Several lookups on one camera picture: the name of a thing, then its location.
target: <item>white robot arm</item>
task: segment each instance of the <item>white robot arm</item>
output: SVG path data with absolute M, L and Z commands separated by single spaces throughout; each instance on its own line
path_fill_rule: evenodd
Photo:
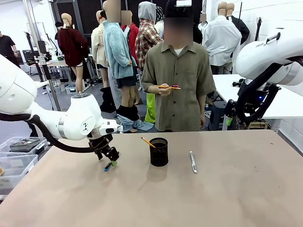
M 247 79 L 241 84 L 238 101 L 229 100 L 225 115 L 237 115 L 247 124 L 263 117 L 280 90 L 277 84 L 303 82 L 303 31 L 279 29 L 265 41 L 246 45 L 235 67 Z
M 103 119 L 92 94 L 71 97 L 71 106 L 67 112 L 45 110 L 34 102 L 36 84 L 25 72 L 2 55 L 0 69 L 0 120 L 32 122 L 61 149 L 79 153 L 95 152 L 99 158 L 102 158 L 101 153 L 106 153 L 107 157 L 115 161 L 117 154 L 107 155 L 111 149 L 108 143 L 112 140 L 111 134 L 122 132 L 123 127 L 115 120 Z M 54 139 L 81 140 L 85 137 L 90 140 L 90 148 L 73 148 Z

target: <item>hand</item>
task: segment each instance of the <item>hand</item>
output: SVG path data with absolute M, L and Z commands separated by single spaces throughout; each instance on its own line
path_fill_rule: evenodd
M 206 126 L 206 118 L 205 118 L 205 113 L 202 113 L 200 115 L 200 119 L 201 119 L 201 126 L 202 128 Z
M 161 84 L 161 86 L 164 86 L 164 87 L 169 87 L 169 85 L 168 84 Z M 169 96 L 170 95 L 170 93 L 171 93 L 171 88 L 169 87 L 169 88 L 159 88 L 159 94 L 161 95 L 161 96 Z

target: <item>olive shirt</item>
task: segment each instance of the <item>olive shirt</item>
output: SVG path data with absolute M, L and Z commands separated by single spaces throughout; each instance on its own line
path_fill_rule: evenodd
M 145 57 L 142 85 L 179 85 L 162 97 L 156 95 L 156 128 L 159 131 L 198 131 L 201 108 L 198 98 L 215 91 L 209 58 L 203 46 L 187 45 L 179 56 L 164 42 L 151 48 Z

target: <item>black pencil cup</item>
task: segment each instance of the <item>black pencil cup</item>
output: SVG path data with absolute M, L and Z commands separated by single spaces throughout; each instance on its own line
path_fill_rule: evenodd
M 154 138 L 150 141 L 156 148 L 150 146 L 151 164 L 153 166 L 165 166 L 169 162 L 168 142 L 163 138 Z

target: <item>neon yellow pants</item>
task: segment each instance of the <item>neon yellow pants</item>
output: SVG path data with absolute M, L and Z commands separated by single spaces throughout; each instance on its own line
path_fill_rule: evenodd
M 156 96 L 155 94 L 146 93 L 147 112 L 145 121 L 149 123 L 156 122 Z

